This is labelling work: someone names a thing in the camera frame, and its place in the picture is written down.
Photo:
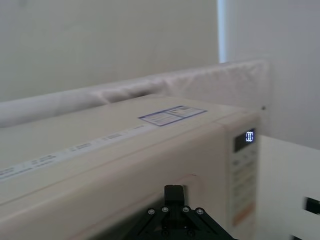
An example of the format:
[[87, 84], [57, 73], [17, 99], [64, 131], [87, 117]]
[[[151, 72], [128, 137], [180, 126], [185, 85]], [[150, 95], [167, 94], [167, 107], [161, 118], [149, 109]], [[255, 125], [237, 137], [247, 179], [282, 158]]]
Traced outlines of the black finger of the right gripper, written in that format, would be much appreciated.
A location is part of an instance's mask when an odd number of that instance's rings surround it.
[[320, 201], [310, 197], [305, 198], [304, 209], [310, 213], [320, 214]]

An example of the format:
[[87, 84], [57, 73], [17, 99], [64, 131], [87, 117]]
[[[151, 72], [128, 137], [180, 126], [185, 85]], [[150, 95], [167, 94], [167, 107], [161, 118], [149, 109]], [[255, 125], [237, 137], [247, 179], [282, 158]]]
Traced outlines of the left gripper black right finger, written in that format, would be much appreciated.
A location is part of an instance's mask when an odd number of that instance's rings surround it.
[[174, 187], [174, 231], [180, 240], [232, 240], [233, 237], [207, 212], [185, 204], [184, 188]]

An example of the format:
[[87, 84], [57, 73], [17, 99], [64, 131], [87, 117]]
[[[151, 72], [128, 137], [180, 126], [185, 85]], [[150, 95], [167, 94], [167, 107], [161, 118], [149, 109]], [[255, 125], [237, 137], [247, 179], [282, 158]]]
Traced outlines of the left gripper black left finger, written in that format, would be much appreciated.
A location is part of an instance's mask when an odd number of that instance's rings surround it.
[[149, 208], [124, 237], [126, 240], [169, 240], [175, 229], [175, 187], [164, 187], [164, 205]]

